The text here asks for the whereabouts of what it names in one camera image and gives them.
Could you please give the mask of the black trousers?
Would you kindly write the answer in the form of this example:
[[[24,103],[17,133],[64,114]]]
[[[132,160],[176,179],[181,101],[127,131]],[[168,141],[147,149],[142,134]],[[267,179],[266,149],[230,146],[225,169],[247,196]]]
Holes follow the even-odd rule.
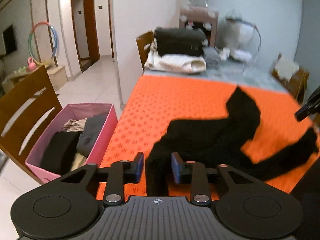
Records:
[[[317,134],[310,127],[294,144],[271,157],[253,163],[241,148],[254,138],[260,125],[260,110],[240,87],[226,103],[228,117],[211,120],[172,120],[161,139],[154,143],[145,162],[146,194],[168,196],[172,180],[171,155],[195,161],[207,168],[227,164],[261,181],[267,181],[305,164],[319,149]]]

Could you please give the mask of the folded black clothes stack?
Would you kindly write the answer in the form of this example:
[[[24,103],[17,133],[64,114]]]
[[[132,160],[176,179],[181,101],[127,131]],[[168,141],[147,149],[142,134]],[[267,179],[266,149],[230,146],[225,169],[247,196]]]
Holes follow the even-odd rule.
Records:
[[[207,45],[207,38],[201,30],[156,28],[153,36],[159,56],[179,54],[201,57]]]

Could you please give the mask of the pink fabric storage box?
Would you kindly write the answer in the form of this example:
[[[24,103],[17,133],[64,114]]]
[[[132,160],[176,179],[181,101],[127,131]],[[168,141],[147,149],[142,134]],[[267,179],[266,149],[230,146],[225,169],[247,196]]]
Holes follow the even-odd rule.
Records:
[[[88,132],[67,132],[63,125],[70,120],[94,120],[96,125]],[[43,183],[67,174],[77,153],[80,140],[88,148],[83,153],[85,164],[100,165],[111,141],[118,119],[113,104],[79,103],[63,108],[44,130],[31,149],[25,164]]]

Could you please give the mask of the grey white plastic bag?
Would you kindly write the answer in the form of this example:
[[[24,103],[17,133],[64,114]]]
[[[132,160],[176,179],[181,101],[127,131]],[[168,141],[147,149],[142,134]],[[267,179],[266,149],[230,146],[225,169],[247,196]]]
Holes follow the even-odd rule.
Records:
[[[259,37],[257,51],[247,50],[255,35]],[[220,52],[223,48],[230,49],[230,57],[234,61],[250,63],[257,58],[261,50],[261,34],[254,23],[244,20],[242,15],[236,10],[229,11],[221,22],[217,33],[217,43],[215,49]]]

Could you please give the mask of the white power adapter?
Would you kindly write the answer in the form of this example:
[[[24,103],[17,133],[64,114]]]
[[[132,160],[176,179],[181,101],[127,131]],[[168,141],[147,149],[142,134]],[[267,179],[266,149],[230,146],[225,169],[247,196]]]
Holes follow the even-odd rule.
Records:
[[[230,57],[230,49],[225,47],[219,52],[221,61],[227,61]]]

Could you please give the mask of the rolled grey garment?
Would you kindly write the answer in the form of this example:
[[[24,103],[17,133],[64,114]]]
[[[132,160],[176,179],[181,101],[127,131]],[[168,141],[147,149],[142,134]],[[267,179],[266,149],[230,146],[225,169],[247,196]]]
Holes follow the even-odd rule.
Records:
[[[217,50],[213,47],[205,47],[203,51],[203,57],[206,62],[207,68],[216,68],[220,63],[220,56]]]

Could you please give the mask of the wooden chair near left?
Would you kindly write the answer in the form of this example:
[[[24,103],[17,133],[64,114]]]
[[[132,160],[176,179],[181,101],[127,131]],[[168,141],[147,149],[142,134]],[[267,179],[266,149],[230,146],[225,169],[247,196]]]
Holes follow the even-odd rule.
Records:
[[[44,66],[1,98],[1,150],[38,183],[25,161],[50,122],[62,110]]]

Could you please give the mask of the beige low cabinet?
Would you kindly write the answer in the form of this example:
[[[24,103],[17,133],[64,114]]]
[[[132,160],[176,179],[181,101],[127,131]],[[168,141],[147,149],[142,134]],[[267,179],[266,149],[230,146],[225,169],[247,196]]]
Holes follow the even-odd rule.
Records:
[[[31,72],[27,71],[26,67],[22,67],[21,69],[9,74],[2,82],[4,92],[7,93],[10,91],[29,74],[31,74]],[[49,67],[47,69],[47,74],[54,90],[59,90],[68,81],[65,66]]]

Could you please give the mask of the wooden chair far left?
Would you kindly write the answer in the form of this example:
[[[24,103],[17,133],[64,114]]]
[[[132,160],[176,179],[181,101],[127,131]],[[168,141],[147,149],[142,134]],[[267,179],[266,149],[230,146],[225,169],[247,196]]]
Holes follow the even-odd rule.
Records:
[[[150,46],[154,41],[153,31],[148,31],[136,38],[136,44],[139,52],[139,57],[141,61],[142,68],[144,69],[144,64],[148,58],[150,51]]]

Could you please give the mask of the colourful hula hoop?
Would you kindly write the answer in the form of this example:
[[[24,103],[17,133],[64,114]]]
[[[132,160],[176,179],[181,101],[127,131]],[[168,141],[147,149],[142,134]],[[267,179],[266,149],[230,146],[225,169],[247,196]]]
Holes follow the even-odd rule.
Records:
[[[36,65],[57,66],[59,41],[53,25],[47,21],[35,24],[28,37],[28,52]]]

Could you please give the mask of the brown water dispenser cabinet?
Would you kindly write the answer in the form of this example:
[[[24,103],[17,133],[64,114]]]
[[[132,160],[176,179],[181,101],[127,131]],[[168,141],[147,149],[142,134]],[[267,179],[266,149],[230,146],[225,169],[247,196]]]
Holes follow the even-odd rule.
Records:
[[[180,9],[179,27],[184,29],[201,29],[208,46],[215,47],[219,13],[203,7],[187,6]]]

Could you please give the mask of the pink kettlebell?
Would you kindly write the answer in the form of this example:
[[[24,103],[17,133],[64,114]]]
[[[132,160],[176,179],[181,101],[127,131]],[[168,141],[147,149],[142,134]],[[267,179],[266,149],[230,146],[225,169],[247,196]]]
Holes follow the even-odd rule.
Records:
[[[27,59],[27,64],[28,64],[28,67],[27,67],[27,71],[29,72],[33,72],[37,69],[37,65],[36,63],[34,62],[33,58],[32,57],[29,57]]]

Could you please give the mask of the wall mounted black television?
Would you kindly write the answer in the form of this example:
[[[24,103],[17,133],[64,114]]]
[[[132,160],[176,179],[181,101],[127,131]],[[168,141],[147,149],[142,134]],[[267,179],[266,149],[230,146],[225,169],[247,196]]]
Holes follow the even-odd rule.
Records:
[[[17,50],[14,26],[10,25],[3,31],[3,42],[5,55],[9,55]]]

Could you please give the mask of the brown wooden door frame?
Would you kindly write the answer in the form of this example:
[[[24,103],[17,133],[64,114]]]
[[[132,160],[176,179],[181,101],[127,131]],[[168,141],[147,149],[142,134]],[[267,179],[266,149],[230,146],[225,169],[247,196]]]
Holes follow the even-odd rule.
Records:
[[[73,31],[80,69],[100,60],[94,0],[71,0]]]

